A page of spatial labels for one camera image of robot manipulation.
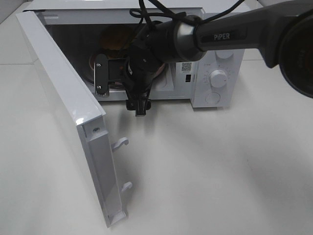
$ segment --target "white microwave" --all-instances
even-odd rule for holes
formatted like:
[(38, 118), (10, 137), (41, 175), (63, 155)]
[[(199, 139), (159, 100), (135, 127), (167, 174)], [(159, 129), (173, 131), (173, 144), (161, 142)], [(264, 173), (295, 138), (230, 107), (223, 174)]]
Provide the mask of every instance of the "white microwave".
[[(174, 12), (208, 18), (231, 6), (234, 0), (164, 0)], [(126, 100), (121, 84), (111, 84), (106, 96), (95, 92), (90, 64), (108, 27), (130, 30), (138, 19), (129, 14), (137, 0), (33, 0), (17, 15), (25, 40), (56, 119), (78, 162), (88, 164), (107, 226), (125, 217), (117, 184), (113, 152), (128, 144), (121, 138), (111, 144), (98, 101)], [(149, 11), (156, 11), (147, 3)], [(248, 11), (246, 5), (237, 12)], [(155, 17), (155, 20), (167, 21)], [(189, 99), (194, 108), (229, 106), (244, 50), (210, 51), (198, 62), (168, 64), (153, 84), (150, 98)]]

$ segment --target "open microwave door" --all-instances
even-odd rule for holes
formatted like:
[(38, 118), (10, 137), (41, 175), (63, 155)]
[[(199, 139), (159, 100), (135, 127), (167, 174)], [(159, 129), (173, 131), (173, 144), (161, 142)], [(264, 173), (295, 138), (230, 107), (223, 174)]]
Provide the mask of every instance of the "open microwave door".
[(33, 11), (17, 14), (53, 114), (78, 161), (88, 163), (105, 222), (125, 217), (117, 184), (105, 112)]

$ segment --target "food item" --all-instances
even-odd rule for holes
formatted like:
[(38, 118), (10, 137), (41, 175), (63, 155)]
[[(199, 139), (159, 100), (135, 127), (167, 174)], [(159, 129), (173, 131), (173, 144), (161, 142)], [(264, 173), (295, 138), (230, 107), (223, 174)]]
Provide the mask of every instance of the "food item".
[(101, 33), (99, 43), (103, 53), (109, 59), (122, 58), (134, 37), (135, 34), (131, 27), (124, 24), (112, 24)]

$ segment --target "white surface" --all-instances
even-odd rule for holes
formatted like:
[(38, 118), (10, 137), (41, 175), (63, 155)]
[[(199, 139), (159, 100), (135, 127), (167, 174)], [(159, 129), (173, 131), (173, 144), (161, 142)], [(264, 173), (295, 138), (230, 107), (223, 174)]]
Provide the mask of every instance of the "white surface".
[(114, 153), (119, 181), (134, 184), (110, 229), (33, 66), (0, 74), (0, 234), (312, 234), (313, 101), (278, 68), (244, 61), (229, 109), (158, 101), (138, 118), (102, 103), (111, 139), (130, 140)]
[(0, 24), (0, 65), (32, 63), (15, 14), (22, 12), (29, 3), (24, 3)]
[(258, 49), (246, 49), (243, 60), (263, 60)]
[(0, 23), (26, 0), (0, 0)]
[[(168, 8), (203, 7), (206, 13), (215, 13), (217, 10), (222, 12), (230, 8), (237, 0), (163, 0), (161, 1)], [(147, 8), (155, 8), (150, 2), (145, 1)], [(138, 0), (33, 0), (28, 9), (118, 9), (118, 8), (139, 8)], [(245, 4), (241, 4), (235, 12), (248, 11), (250, 8)]]

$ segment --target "label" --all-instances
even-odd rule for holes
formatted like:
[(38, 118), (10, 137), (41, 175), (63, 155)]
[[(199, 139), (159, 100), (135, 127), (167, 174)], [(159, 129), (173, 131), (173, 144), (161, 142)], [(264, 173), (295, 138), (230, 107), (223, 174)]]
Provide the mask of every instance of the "label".
[(187, 63), (182, 63), (181, 64), (181, 71), (182, 72), (190, 72), (192, 68), (192, 63), (191, 62), (187, 62)]
[(229, 32), (215, 32), (201, 37), (201, 43), (213, 43), (222, 41), (236, 41), (246, 39), (246, 28)]

